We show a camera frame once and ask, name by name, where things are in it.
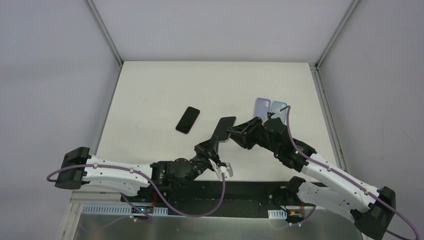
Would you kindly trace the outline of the black phone light blue case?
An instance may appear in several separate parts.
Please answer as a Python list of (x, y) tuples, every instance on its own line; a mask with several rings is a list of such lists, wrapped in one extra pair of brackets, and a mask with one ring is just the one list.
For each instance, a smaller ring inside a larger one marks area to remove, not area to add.
[(230, 133), (227, 132), (227, 129), (233, 127), (236, 120), (236, 116), (221, 117), (213, 131), (212, 137), (217, 137), (220, 143), (227, 142), (230, 138)]

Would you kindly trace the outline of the lavender phone case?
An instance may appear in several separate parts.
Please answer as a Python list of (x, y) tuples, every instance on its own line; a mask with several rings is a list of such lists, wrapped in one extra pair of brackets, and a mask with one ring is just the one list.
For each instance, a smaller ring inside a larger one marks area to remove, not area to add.
[(262, 121), (268, 119), (268, 112), (271, 109), (271, 100), (267, 98), (258, 97), (255, 100), (253, 116), (261, 118)]

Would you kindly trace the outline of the black phone purple frame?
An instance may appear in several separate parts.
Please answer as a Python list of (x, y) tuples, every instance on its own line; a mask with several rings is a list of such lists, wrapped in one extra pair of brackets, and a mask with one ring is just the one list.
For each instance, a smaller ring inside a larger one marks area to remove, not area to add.
[(191, 131), (200, 113), (201, 111), (199, 109), (188, 106), (177, 123), (175, 130), (187, 135)]

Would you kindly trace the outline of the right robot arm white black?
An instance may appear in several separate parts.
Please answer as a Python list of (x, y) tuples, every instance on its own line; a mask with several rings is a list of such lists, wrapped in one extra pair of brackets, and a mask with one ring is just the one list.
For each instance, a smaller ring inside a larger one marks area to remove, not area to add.
[(367, 237), (383, 239), (396, 208), (395, 192), (384, 186), (367, 184), (329, 163), (308, 144), (292, 137), (279, 118), (262, 121), (260, 117), (226, 129), (230, 138), (244, 149), (258, 145), (271, 151), (284, 166), (314, 178), (323, 189), (303, 178), (293, 177), (284, 190), (290, 205), (300, 201), (332, 211), (354, 224)]

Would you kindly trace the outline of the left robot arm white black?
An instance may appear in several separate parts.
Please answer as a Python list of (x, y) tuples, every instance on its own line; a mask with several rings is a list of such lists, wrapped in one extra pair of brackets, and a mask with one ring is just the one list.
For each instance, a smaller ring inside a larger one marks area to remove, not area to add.
[(161, 192), (181, 188), (206, 170), (216, 173), (221, 181), (231, 177), (231, 167), (220, 160), (218, 149), (218, 138), (213, 136), (194, 146), (195, 156), (190, 160), (129, 164), (90, 155), (88, 147), (79, 147), (65, 154), (53, 182), (59, 189), (78, 190), (89, 185), (135, 197), (144, 203), (152, 198), (151, 187)]

